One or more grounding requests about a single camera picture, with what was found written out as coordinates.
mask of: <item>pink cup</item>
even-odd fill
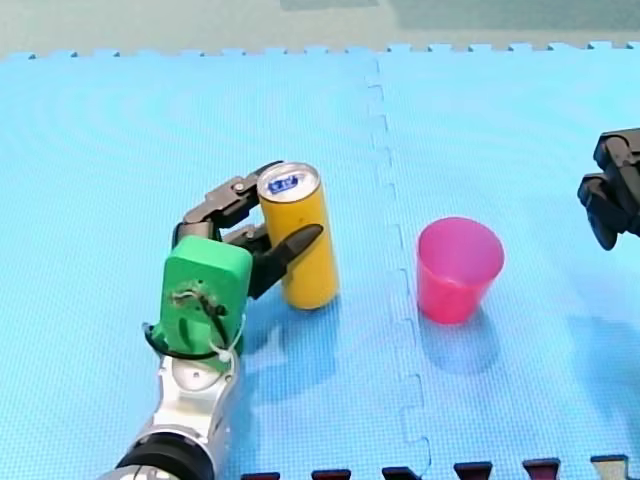
[[[504,266],[498,237],[484,225],[450,217],[418,239],[418,307],[437,323],[466,322]]]

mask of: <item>green gripper mount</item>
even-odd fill
[[[182,238],[165,262],[160,322],[153,339],[186,354],[208,353],[210,342],[226,349],[242,325],[252,263],[243,248],[198,236]],[[218,315],[222,332],[201,299],[213,308],[223,307]],[[235,350],[242,353],[241,341]],[[229,367],[216,357],[202,362],[218,371]]]

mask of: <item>interlocking foam tile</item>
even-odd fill
[[[588,49],[392,46],[370,79],[388,186],[386,224],[396,344],[422,391],[405,411],[427,438],[426,479],[490,462],[491,479],[529,478],[522,461],[558,458],[560,478],[598,478],[595,453],[626,454],[640,474],[640,257],[637,238],[604,252],[576,192],[600,133],[640,126],[637,45]],[[416,312],[415,244],[429,222],[472,217],[502,239],[507,262],[462,328]]]
[[[249,308],[236,443],[221,478],[385,466],[423,472],[392,353],[366,77],[373,53],[310,48],[0,64],[0,471],[95,479],[157,400],[140,325],[159,313],[173,226],[204,194],[276,159],[322,173],[342,295],[324,312]],[[253,216],[260,220],[259,214]]]
[[[140,324],[171,229],[288,159],[322,172],[342,294],[316,314],[277,288],[250,305],[223,478],[447,480],[475,462],[524,479],[541,458],[576,480],[618,480],[628,458],[637,477],[638,243],[603,252],[576,198],[598,135],[638,125],[637,47],[8,58],[0,471],[92,480],[117,462],[157,400]],[[450,214],[496,230],[507,265],[471,324],[441,329],[416,313],[413,250]]]

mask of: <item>cable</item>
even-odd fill
[[[235,375],[236,373],[236,360],[235,360],[235,355],[233,354],[233,349],[236,348],[236,345],[240,341],[240,337],[242,337],[242,333],[244,332],[244,326],[246,325],[246,323],[247,323],[247,316],[246,314],[243,314],[240,328],[238,329],[238,332],[236,333],[236,336],[233,339],[233,342],[231,342],[231,345],[229,345],[228,348],[223,349],[223,348],[217,347],[213,344],[213,342],[209,341],[209,346],[211,347],[211,350],[213,350],[218,354],[218,359],[222,363],[230,364],[229,369],[231,370],[231,375]]]
[[[195,298],[200,302],[200,305],[202,306],[204,313],[207,315],[207,317],[209,317],[216,331],[220,334],[222,343],[224,345],[227,345],[229,343],[229,339],[227,337],[227,332],[225,331],[222,321],[220,319],[220,316],[224,316],[228,313],[224,305],[214,306],[205,295],[195,292],[193,290],[186,290],[182,293],[176,293],[172,296],[172,299],[174,302],[179,303],[187,297]],[[142,328],[144,331],[145,340],[147,341],[149,346],[156,353],[160,355],[176,358],[178,360],[191,360],[191,361],[209,360],[217,356],[219,357],[220,361],[223,363],[229,363],[231,361],[231,370],[235,373],[235,361],[233,358],[233,354],[231,353],[231,350],[235,348],[238,341],[240,340],[240,337],[242,336],[242,333],[244,331],[245,321],[246,321],[246,315],[243,315],[240,328],[238,329],[238,332],[236,333],[235,338],[233,339],[233,341],[228,347],[220,348],[214,345],[213,342],[209,341],[209,345],[211,346],[211,351],[206,353],[182,353],[182,352],[173,351],[169,348],[169,346],[165,342],[162,342],[162,344],[160,344],[153,338],[153,328],[154,328],[153,326],[149,325],[148,323],[144,323],[142,325]]]

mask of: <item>yellow can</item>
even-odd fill
[[[277,245],[299,228],[316,223],[324,228],[282,279],[289,305],[312,310],[338,294],[339,281],[320,175],[304,163],[279,163],[258,179],[258,196],[269,239]]]

